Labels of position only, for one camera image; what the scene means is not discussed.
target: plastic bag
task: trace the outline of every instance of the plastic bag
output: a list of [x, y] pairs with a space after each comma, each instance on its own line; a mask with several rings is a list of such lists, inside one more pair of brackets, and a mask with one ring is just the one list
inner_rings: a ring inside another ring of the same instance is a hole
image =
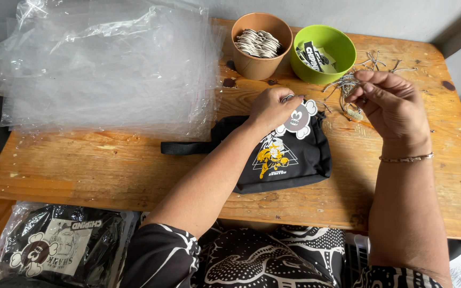
[[223, 27], [183, 2], [26, 0], [0, 43], [2, 126], [208, 139]]
[[131, 211], [20, 202], [0, 237], [0, 280], [114, 287], [135, 224]]

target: wood grain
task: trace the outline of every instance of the wood grain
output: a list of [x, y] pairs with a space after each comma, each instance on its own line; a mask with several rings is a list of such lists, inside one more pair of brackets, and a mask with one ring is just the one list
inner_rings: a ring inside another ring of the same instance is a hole
[[[230, 32], [234, 22], [219, 23]], [[400, 68], [419, 68], [398, 73], [429, 91], [423, 98], [435, 130], [436, 189], [448, 236], [461, 238], [461, 104], [444, 58], [429, 43], [348, 36], [357, 48], [357, 62], [367, 59], [366, 52], [380, 50], [388, 69], [399, 59], [404, 60]], [[218, 118], [247, 115], [254, 98], [269, 87], [289, 87], [318, 101], [330, 95], [320, 92], [322, 86], [298, 79], [288, 57], [271, 78], [244, 79], [230, 68], [230, 44], [227, 37], [220, 70], [221, 80], [227, 79], [231, 88], [219, 92]], [[336, 93], [327, 101], [333, 113], [323, 127], [333, 159], [330, 179], [296, 189], [233, 193], [220, 217], [367, 231], [381, 138], [375, 130], [348, 121], [338, 100]], [[204, 157], [162, 155], [159, 145], [157, 139], [118, 132], [44, 134], [41, 139], [14, 132], [0, 156], [0, 198], [150, 211]]]

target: brown paper bowl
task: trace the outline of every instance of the brown paper bowl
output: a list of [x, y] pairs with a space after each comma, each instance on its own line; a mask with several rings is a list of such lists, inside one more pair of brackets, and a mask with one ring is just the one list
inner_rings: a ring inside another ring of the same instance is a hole
[[[238, 41], [237, 36], [241, 36], [245, 29], [264, 30], [271, 33], [282, 44], [282, 54], [275, 58], [258, 58], [241, 52], [234, 45], [234, 42]], [[240, 75], [251, 80], [263, 80], [273, 75], [293, 43], [293, 34], [289, 25], [277, 16], [262, 12], [253, 12], [241, 16], [234, 23], [231, 35], [236, 70]]]

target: bracelet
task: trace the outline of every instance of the bracelet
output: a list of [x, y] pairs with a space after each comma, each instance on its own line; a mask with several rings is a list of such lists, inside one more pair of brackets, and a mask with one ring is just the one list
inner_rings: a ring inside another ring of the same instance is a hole
[[398, 159], [388, 159], [388, 158], [379, 157], [379, 159], [382, 162], [389, 162], [389, 163], [413, 162], [415, 160], [426, 160], [426, 159], [431, 159], [431, 158], [433, 158], [433, 152], [431, 152], [430, 154], [424, 155], [424, 156], [398, 158]]

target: hand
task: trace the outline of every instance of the hand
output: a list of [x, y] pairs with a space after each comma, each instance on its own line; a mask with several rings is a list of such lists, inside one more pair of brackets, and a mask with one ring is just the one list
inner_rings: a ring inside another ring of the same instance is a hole
[[280, 103], [287, 95], [294, 94], [289, 88], [268, 88], [253, 103], [248, 121], [256, 125], [265, 135], [284, 124], [291, 113], [302, 103], [303, 95], [291, 97]]
[[382, 157], [405, 158], [431, 153], [430, 127], [419, 89], [389, 72], [357, 71], [361, 84], [345, 99], [362, 108], [384, 140]]

